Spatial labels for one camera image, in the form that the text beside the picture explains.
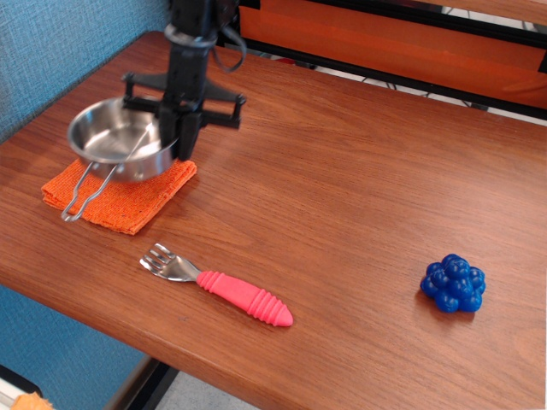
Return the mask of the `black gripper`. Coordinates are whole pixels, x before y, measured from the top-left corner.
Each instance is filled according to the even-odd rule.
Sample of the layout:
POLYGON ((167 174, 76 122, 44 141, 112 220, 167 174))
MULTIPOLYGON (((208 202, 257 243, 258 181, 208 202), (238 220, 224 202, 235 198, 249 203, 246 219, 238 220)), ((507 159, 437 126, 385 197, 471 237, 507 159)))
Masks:
POLYGON ((222 65, 214 47, 220 34, 238 44, 246 57, 246 44, 233 30, 237 1, 172 1, 170 22, 164 30, 171 44, 165 73, 127 73, 125 108, 152 113, 158 119, 163 148, 178 138, 181 161, 191 159, 201 126, 215 124, 238 128, 245 97, 213 84, 207 79, 209 58, 222 65))

